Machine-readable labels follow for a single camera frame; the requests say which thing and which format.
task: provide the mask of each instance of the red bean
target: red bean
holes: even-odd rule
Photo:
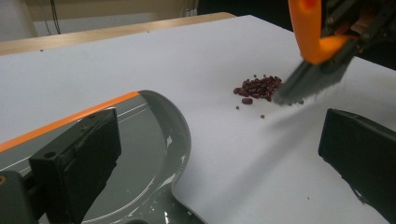
[[[251,104],[253,104],[253,99],[251,99],[251,98],[243,98],[242,99],[242,104],[251,105]]]
[[[238,94],[241,96],[248,97],[248,93],[246,91],[240,91],[240,92],[238,92]]]
[[[233,94],[238,94],[241,91],[241,88],[233,89]]]

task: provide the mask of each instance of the dustpan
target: dustpan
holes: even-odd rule
[[[121,154],[82,223],[205,223],[174,194],[191,154],[190,131],[183,115],[154,91],[139,91],[110,101],[115,102],[95,109],[116,111]],[[8,142],[8,146],[15,146],[0,153],[0,170],[27,175],[31,170],[29,157],[83,120],[73,120],[32,139],[20,139],[20,144],[18,139],[17,143]],[[12,202],[2,204],[0,211],[20,217]],[[39,223],[50,222],[43,216]]]

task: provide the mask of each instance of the pile of beans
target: pile of beans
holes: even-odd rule
[[[233,93],[245,96],[246,98],[242,99],[242,103],[245,105],[251,105],[253,103],[253,99],[249,98],[249,96],[256,99],[266,99],[268,102],[271,102],[272,95],[281,86],[282,79],[279,77],[267,77],[264,75],[262,79],[258,79],[257,76],[254,75],[254,79],[246,79],[242,82],[241,87],[233,90]]]

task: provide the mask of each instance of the orange stripe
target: orange stripe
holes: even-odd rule
[[[48,124],[48,125],[46,125],[44,127],[41,127],[39,129],[36,129],[36,130],[31,131],[29,133],[23,134],[23,135],[21,135],[19,137],[16,137],[16,138],[13,138],[11,140],[8,140],[5,143],[0,144],[0,152],[6,151],[6,150],[8,150],[8,149],[10,149],[12,147],[15,147],[15,146],[17,146],[19,144],[27,142],[27,141],[29,141],[29,140],[31,140],[33,138],[36,138],[36,137],[38,137],[38,136],[40,136],[40,135],[42,135],[44,133],[49,133],[49,132],[51,132],[51,131],[59,128],[59,127],[62,127],[64,125],[70,123],[70,122],[76,121],[78,119],[85,118],[85,117],[89,116],[90,114],[93,114],[93,113],[95,113],[97,111],[106,109],[106,108],[111,107],[113,105],[116,105],[116,104],[118,104],[118,103],[120,103],[122,101],[125,101],[125,100],[128,100],[130,98],[136,97],[137,95],[139,95],[139,92],[137,92],[137,91],[129,92],[129,93],[127,93],[125,95],[122,95],[122,96],[119,96],[119,97],[117,97],[115,99],[112,99],[112,100],[109,100],[109,101],[104,102],[102,104],[93,106],[93,107],[88,108],[86,110],[80,111],[77,114],[74,114],[72,116],[66,117],[64,119],[60,119],[60,120],[55,121],[55,122],[53,122],[51,124]]]

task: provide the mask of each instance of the white tabletop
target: white tabletop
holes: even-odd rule
[[[300,61],[291,32],[251,16],[2,56],[0,142],[152,90],[189,123],[176,194],[208,223],[387,223],[318,155],[318,142],[328,108],[396,130],[396,72],[356,58],[339,85],[304,105],[242,105],[233,94],[253,75],[286,79]]]

